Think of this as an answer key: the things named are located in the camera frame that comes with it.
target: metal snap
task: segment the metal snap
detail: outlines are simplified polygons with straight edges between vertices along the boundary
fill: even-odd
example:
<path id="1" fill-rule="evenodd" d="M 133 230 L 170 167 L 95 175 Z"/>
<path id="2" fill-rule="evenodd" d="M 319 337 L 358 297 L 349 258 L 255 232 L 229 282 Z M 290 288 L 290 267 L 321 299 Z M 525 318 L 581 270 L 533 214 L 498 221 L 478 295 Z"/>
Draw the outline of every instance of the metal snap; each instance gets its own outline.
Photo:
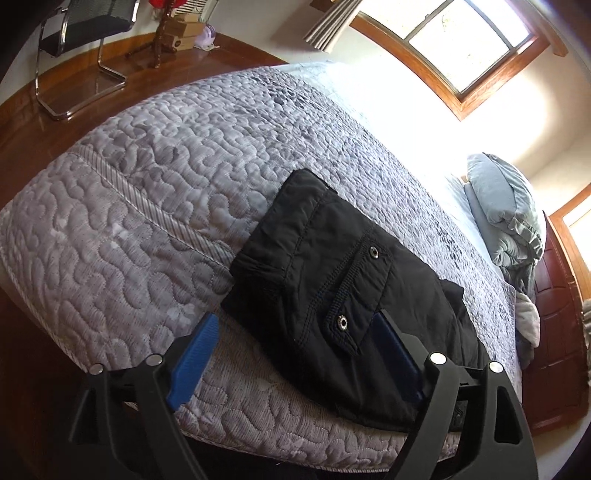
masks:
<path id="1" fill-rule="evenodd" d="M 341 330 L 345 331 L 347 329 L 347 317 L 339 315 L 339 318 L 336 319 L 336 324 Z"/>

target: white towel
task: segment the white towel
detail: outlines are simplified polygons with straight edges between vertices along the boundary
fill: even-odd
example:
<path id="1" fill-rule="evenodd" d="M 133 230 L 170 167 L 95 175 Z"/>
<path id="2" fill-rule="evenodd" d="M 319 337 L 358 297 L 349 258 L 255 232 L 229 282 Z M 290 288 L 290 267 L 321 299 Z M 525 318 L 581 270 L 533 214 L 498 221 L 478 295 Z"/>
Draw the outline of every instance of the white towel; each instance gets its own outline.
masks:
<path id="1" fill-rule="evenodd" d="M 540 346 L 540 314 L 527 295 L 517 292 L 515 328 L 534 348 Z"/>

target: metal chair frame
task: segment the metal chair frame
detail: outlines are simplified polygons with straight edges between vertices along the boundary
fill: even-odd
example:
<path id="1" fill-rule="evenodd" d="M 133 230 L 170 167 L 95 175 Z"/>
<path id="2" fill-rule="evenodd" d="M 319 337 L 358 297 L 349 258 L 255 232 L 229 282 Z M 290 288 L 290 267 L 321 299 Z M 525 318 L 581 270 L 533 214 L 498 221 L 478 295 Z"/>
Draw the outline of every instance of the metal chair frame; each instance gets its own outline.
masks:
<path id="1" fill-rule="evenodd" d="M 129 24 L 130 29 L 135 24 L 135 21 L 137 18 L 137 13 L 138 13 L 138 8 L 139 8 L 139 0 L 135 0 L 134 12 L 132 14 L 131 22 Z M 37 98 L 37 102 L 39 103 L 39 105 L 41 105 L 54 120 L 65 120 L 65 119 L 70 118 L 72 115 L 74 115 L 74 113 L 81 110 L 85 106 L 90 105 L 92 102 L 104 97 L 105 95 L 108 95 L 112 92 L 122 89 L 127 84 L 127 77 L 125 75 L 123 75 L 122 73 L 117 72 L 116 70 L 111 69 L 102 63 L 103 44 L 105 42 L 105 39 L 101 38 L 98 56 L 97 56 L 97 65 L 99 67 L 99 71 L 105 73 L 106 75 L 108 75 L 111 78 L 114 78 L 115 80 L 118 80 L 119 83 L 112 85 L 104 90 L 101 90 L 100 92 L 98 91 L 98 84 L 96 84 L 96 93 L 93 96 L 88 97 L 84 101 L 73 105 L 65 112 L 56 112 L 53 108 L 51 108 L 41 98 L 40 92 L 39 92 L 39 90 L 40 90 L 40 88 L 39 88 L 39 56 L 41 53 L 41 41 L 43 40 L 43 32 L 45 30 L 45 24 L 46 24 L 47 20 L 49 20 L 51 17 L 55 17 L 56 15 L 59 15 L 59 14 L 64 14 L 64 18 L 61 22 L 60 39 L 59 39 L 59 44 L 57 47 L 57 55 L 54 57 L 54 58 L 58 58 L 63 53 L 64 43 L 66 42 L 66 32 L 67 32 L 67 28 L 68 28 L 68 22 L 70 19 L 68 7 L 56 8 L 41 23 L 41 32 L 39 33 L 39 44 L 37 46 L 37 61 L 35 62 L 35 97 Z"/>

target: black jacket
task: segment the black jacket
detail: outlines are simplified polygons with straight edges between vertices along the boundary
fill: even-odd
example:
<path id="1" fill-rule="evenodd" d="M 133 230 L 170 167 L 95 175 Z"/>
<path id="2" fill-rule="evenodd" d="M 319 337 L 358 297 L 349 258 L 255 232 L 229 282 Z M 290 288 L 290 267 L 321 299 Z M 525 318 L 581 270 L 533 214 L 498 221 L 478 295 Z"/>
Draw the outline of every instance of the black jacket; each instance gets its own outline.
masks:
<path id="1" fill-rule="evenodd" d="M 283 184 L 230 272 L 222 307 L 303 394 L 354 422 L 407 431 L 416 416 L 367 335 L 378 310 L 430 352 L 467 367 L 489 362 L 463 289 L 308 170 Z M 458 405 L 452 429 L 462 417 Z"/>

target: chrome chair leg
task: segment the chrome chair leg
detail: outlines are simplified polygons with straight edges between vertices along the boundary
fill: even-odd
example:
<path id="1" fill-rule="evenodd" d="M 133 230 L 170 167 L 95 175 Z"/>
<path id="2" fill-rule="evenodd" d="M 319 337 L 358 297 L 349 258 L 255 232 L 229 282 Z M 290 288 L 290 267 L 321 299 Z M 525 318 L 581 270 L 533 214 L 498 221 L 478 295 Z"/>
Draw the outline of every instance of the chrome chair leg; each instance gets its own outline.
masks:
<path id="1" fill-rule="evenodd" d="M 41 34 L 39 36 L 39 43 L 40 44 L 41 44 L 41 40 L 43 39 L 44 27 L 45 27 L 45 22 L 41 25 Z M 115 85 L 112 85 L 112 86 L 106 88 L 105 90 L 95 93 L 91 97 L 88 97 L 87 99 L 85 99 L 83 102 L 77 103 L 76 105 L 72 106 L 71 108 L 69 108 L 65 112 L 56 112 L 47 103 L 45 103 L 43 101 L 43 99 L 41 99 L 41 96 L 39 94 L 39 55 L 41 53 L 41 49 L 40 49 L 40 47 L 37 48 L 37 62 L 35 65 L 35 96 L 37 97 L 37 102 L 39 102 L 39 104 L 47 111 L 47 113 L 49 113 L 51 118 L 53 118 L 54 120 L 68 119 L 72 115 L 74 115 L 74 113 L 76 113 L 78 110 L 84 108 L 87 105 L 90 105 L 92 102 L 104 97 L 105 95 L 108 95 L 112 92 L 122 89 L 126 85 L 127 77 L 125 75 L 123 75 L 120 72 L 117 72 L 116 70 L 113 70 L 113 69 L 107 67 L 106 65 L 103 65 L 103 63 L 102 63 L 103 44 L 104 44 L 104 39 L 101 39 L 100 45 L 99 45 L 98 57 L 97 57 L 97 65 L 99 67 L 99 71 L 104 74 L 107 74 L 109 77 L 114 78 L 115 80 L 118 80 L 119 83 L 116 83 Z"/>
<path id="2" fill-rule="evenodd" d="M 35 97 L 37 98 L 37 102 L 41 105 L 47 113 L 53 118 L 54 120 L 64 120 L 70 116 L 68 112 L 58 113 L 53 108 L 51 108 L 47 103 L 43 101 L 41 96 L 39 95 L 39 56 L 41 54 L 41 40 L 43 39 L 43 31 L 45 30 L 45 21 L 41 23 L 41 32 L 39 33 L 39 45 L 37 46 L 37 59 L 35 61 Z"/>

